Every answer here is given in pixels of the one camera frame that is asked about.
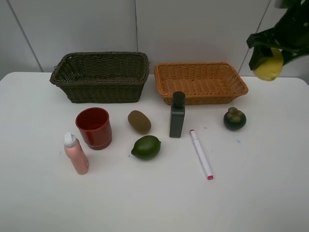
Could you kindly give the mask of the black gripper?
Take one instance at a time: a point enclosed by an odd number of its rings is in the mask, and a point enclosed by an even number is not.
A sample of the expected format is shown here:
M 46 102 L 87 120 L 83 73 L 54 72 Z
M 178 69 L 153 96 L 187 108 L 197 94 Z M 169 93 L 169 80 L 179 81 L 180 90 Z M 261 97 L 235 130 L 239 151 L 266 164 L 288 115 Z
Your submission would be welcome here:
M 273 57 L 270 48 L 282 49 L 283 64 L 309 55 L 309 2 L 295 0 L 293 5 L 270 29 L 251 34 L 247 41 L 253 54 L 249 61 L 251 71 Z

